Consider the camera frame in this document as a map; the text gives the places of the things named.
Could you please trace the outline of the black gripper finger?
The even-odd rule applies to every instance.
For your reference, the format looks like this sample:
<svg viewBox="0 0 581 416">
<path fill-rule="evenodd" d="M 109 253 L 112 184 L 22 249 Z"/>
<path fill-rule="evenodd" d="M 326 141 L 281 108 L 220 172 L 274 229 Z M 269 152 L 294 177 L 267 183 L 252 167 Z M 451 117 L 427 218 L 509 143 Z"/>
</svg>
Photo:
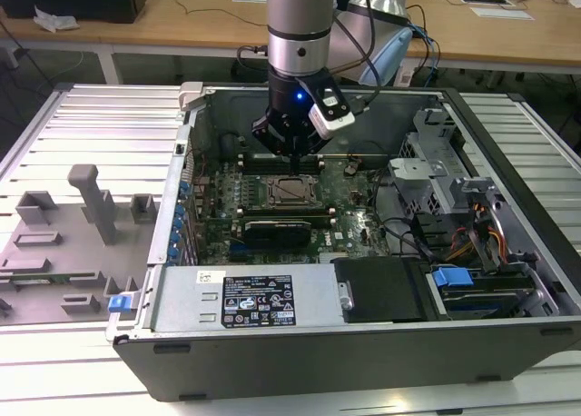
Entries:
<svg viewBox="0 0 581 416">
<path fill-rule="evenodd" d="M 320 136 L 297 136 L 295 138 L 295 173 L 301 173 L 300 164 L 303 159 L 317 154 L 327 143 L 328 141 Z"/>
<path fill-rule="evenodd" d="M 252 123 L 251 133 L 272 154 L 286 158 L 290 172 L 296 173 L 294 134 L 288 115 L 267 112 L 262 118 Z"/>
</svg>

